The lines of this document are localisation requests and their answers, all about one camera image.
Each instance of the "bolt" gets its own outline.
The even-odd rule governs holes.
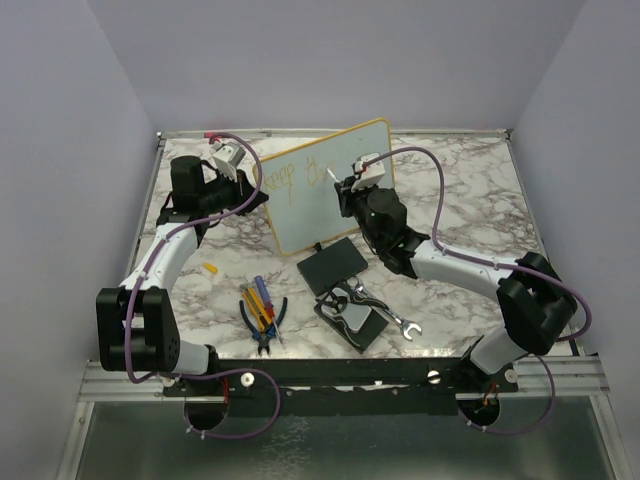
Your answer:
[[[440,383],[440,380],[442,380],[440,372],[438,372],[437,370],[429,370],[429,372],[427,373],[427,381],[431,385],[438,385]]]
[[[516,383],[518,381],[518,372],[510,368],[504,372],[504,379],[509,383]]]

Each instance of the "screwdriver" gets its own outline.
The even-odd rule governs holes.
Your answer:
[[[254,278],[256,282],[256,287],[258,287],[258,293],[260,293],[260,298],[262,298],[262,303],[264,303],[264,307],[267,309],[269,316],[271,317],[273,328],[276,329],[276,337],[278,337],[278,341],[280,345],[284,345],[282,342],[282,337],[280,336],[280,331],[278,330],[277,322],[273,322],[273,318],[276,316],[273,310],[273,303],[271,303],[271,297],[269,296],[269,291],[267,290],[267,285],[264,283],[264,280],[260,275]]]

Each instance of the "marble tabletop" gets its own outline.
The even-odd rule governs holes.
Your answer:
[[[263,157],[315,138],[264,135],[249,143]],[[430,149],[443,164],[446,180],[440,223],[443,242],[500,256],[539,251],[504,139],[470,135],[392,136],[393,148],[410,145]],[[181,155],[211,160],[205,139],[166,141],[136,263],[151,245],[155,220],[171,190],[170,161]],[[247,155],[241,164],[250,177],[251,163]],[[407,206],[409,225],[430,232],[438,196],[435,168],[419,153],[396,155],[394,164],[396,190]],[[251,339],[238,310],[239,286],[256,275],[262,275],[267,282],[276,310],[282,297],[289,299],[280,327],[284,347],[272,341],[270,358],[452,356],[461,354],[480,335],[502,325],[497,304],[453,285],[416,282],[394,275],[369,251],[360,234],[349,237],[369,262],[369,268],[361,275],[365,285],[400,315],[419,323],[422,336],[414,334],[413,341],[407,341],[396,324],[390,323],[364,354],[358,353],[313,312],[313,294],[296,267],[313,252],[281,256],[265,211],[259,207],[246,217],[227,218],[207,231],[202,245],[185,264],[171,293],[181,338],[214,345],[221,358],[257,358],[257,343]],[[215,265],[218,273],[207,271],[204,262]],[[569,349],[563,345],[554,352],[569,354]]]

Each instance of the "gray wall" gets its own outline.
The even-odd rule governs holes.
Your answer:
[[[161,130],[514,127],[583,0],[89,0]]]
[[[515,130],[542,239],[595,315],[640,478],[640,3],[589,0]]]
[[[0,13],[0,465],[55,476],[155,135],[84,0]]]

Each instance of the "silver wrench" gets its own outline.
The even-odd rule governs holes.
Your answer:
[[[347,284],[350,287],[352,287],[360,295],[364,295],[365,297],[372,298],[374,300],[379,300],[375,295],[373,295],[369,290],[367,290],[367,288],[364,286],[364,284],[360,280],[360,277],[356,276],[353,278],[355,279],[355,282],[356,282],[355,284],[353,284],[353,282],[351,281],[347,281]],[[389,308],[388,305],[387,305],[387,308],[385,309],[380,308],[379,310],[387,314],[398,324],[398,326],[400,327],[400,330],[402,330],[402,335],[404,335],[404,338],[406,338],[407,340],[409,341],[413,340],[413,338],[411,338],[411,335],[409,335],[409,332],[411,330],[416,330],[420,335],[422,335],[422,327],[420,325],[418,325],[415,322],[412,322],[411,320],[407,320],[404,317],[401,317],[396,312],[394,312],[391,308]]]

